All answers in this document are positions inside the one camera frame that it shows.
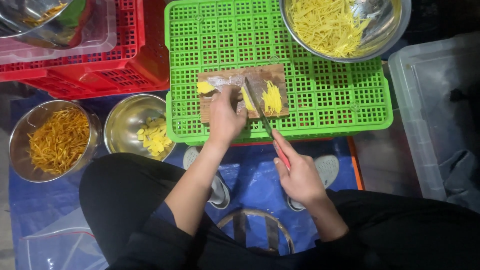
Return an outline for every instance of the knife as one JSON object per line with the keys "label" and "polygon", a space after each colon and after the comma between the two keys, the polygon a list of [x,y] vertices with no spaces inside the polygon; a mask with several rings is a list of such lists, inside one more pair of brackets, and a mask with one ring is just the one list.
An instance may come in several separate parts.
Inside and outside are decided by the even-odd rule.
{"label": "knife", "polygon": [[250,95],[251,100],[253,101],[253,105],[255,106],[255,109],[257,110],[258,115],[260,115],[260,120],[264,125],[265,131],[267,131],[268,135],[273,140],[273,147],[275,148],[276,154],[278,155],[280,160],[283,161],[287,169],[290,171],[290,161],[288,160],[287,156],[285,156],[282,149],[278,146],[278,143],[276,142],[275,138],[273,138],[272,127],[270,126],[270,122],[268,121],[267,117],[262,111],[262,107],[260,107],[260,102],[258,101],[257,96],[253,91],[253,87],[252,85],[250,85],[250,82],[248,81],[247,77],[245,77],[245,88],[247,89],[247,92]]}

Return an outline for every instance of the metal bowl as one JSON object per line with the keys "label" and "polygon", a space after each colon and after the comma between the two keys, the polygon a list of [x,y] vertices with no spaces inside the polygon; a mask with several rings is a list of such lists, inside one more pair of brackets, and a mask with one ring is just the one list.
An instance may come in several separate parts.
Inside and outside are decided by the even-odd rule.
{"label": "metal bowl", "polygon": [[[133,153],[140,156],[156,159],[143,146],[143,142],[137,139],[137,131],[145,124],[147,117],[158,118],[165,116],[167,103],[151,94],[138,94],[120,101],[110,111],[105,121],[103,139],[108,152]],[[162,159],[165,160],[173,149]]]}
{"label": "metal bowl", "polygon": [[[71,49],[82,42],[82,30],[93,14],[96,0],[0,0],[0,38],[42,48]],[[24,22],[38,20],[60,3],[59,12],[38,26]]]}
{"label": "metal bowl", "polygon": [[[63,174],[51,174],[35,169],[30,159],[30,144],[28,133],[36,131],[52,114],[67,107],[79,108],[87,116],[90,126],[90,137],[85,152],[78,161]],[[42,103],[31,109],[20,118],[10,136],[10,161],[15,172],[25,180],[31,182],[48,182],[65,175],[72,174],[88,164],[95,155],[96,148],[101,143],[102,125],[98,117],[88,109],[66,100],[52,100]]]}
{"label": "metal bowl", "polygon": [[352,10],[361,19],[372,19],[363,31],[358,50],[360,56],[338,58],[325,55],[305,44],[292,28],[293,20],[287,13],[292,0],[279,0],[282,19],[293,38],[314,55],[336,62],[360,62],[372,59],[390,49],[405,32],[410,20],[411,0],[355,0]]}

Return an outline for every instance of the plastic storage box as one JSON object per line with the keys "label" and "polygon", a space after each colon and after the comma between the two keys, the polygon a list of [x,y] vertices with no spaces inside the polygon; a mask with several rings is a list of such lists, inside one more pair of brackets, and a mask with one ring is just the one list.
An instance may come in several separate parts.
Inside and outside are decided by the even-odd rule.
{"label": "plastic storage box", "polygon": [[114,0],[97,0],[92,18],[82,31],[79,46],[55,50],[30,46],[13,38],[0,39],[0,64],[49,60],[59,57],[110,51],[117,44]]}
{"label": "plastic storage box", "polygon": [[63,99],[168,89],[164,9],[164,1],[115,0],[113,50],[0,65],[0,82],[20,81]]}
{"label": "plastic storage box", "polygon": [[[196,93],[199,72],[281,63],[289,116],[270,124],[288,140],[353,135],[387,128],[393,120],[380,58],[360,63],[327,61],[305,50],[288,33],[277,0],[181,0],[165,9],[170,50],[168,136],[202,145]],[[261,121],[250,119],[234,143],[271,140]]]}
{"label": "plastic storage box", "polygon": [[480,34],[409,46],[388,63],[408,144],[425,198],[446,200],[440,165],[478,144],[466,101],[450,91],[480,80]]}

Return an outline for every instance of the hand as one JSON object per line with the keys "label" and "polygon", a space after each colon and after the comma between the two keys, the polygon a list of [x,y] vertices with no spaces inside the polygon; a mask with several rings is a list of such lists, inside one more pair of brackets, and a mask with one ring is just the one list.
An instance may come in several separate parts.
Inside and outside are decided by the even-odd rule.
{"label": "hand", "polygon": [[208,140],[224,147],[225,150],[240,134],[247,122],[248,111],[246,108],[243,108],[239,114],[236,113],[239,91],[240,87],[238,86],[224,86],[222,92],[214,94],[210,102],[210,137]]}
{"label": "hand", "polygon": [[292,145],[276,129],[272,131],[278,146],[290,161],[290,171],[285,164],[275,158],[274,163],[280,176],[280,183],[287,195],[307,207],[327,198],[324,185],[318,175],[315,163],[310,156],[297,153]]}

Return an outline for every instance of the white slipper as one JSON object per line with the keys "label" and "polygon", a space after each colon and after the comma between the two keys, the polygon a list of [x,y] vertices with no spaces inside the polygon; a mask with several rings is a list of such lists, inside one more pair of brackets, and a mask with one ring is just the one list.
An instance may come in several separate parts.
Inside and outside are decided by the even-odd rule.
{"label": "white slipper", "polygon": [[[316,158],[314,161],[318,175],[324,184],[324,188],[328,188],[336,179],[340,170],[340,163],[334,155],[325,155]],[[302,211],[305,207],[290,197],[287,197],[288,206],[294,211]]]}
{"label": "white slipper", "polygon": [[[183,156],[183,168],[188,169],[199,154],[200,152],[197,147],[188,147]],[[219,173],[214,176],[212,182],[212,195],[208,202],[217,209],[225,209],[230,204],[230,191]]]}

